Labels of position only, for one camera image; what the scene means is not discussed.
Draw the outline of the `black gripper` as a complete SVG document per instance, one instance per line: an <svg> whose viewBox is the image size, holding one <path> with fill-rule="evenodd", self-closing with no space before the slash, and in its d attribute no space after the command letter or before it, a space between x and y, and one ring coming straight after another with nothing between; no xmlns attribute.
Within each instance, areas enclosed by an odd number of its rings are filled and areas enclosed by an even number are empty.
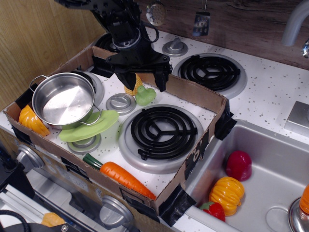
<svg viewBox="0 0 309 232"><path fill-rule="evenodd" d="M120 82L129 90L134 90L135 73L152 73L160 92L166 90L169 74L172 71L170 58L156 52L149 40L112 41L117 50L115 55L107 58L107 63L113 68Z"/></svg>

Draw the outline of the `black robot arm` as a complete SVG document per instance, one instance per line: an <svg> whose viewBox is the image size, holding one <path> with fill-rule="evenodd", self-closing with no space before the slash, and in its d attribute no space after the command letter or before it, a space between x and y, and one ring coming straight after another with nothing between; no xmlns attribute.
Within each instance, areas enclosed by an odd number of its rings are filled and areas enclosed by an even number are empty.
<svg viewBox="0 0 309 232"><path fill-rule="evenodd" d="M172 67L170 58L153 50L139 4L133 0L59 0L69 8L90 11L100 25L111 34L118 54L107 58L122 84L133 90L136 73L151 73L161 92L166 90Z"/></svg>

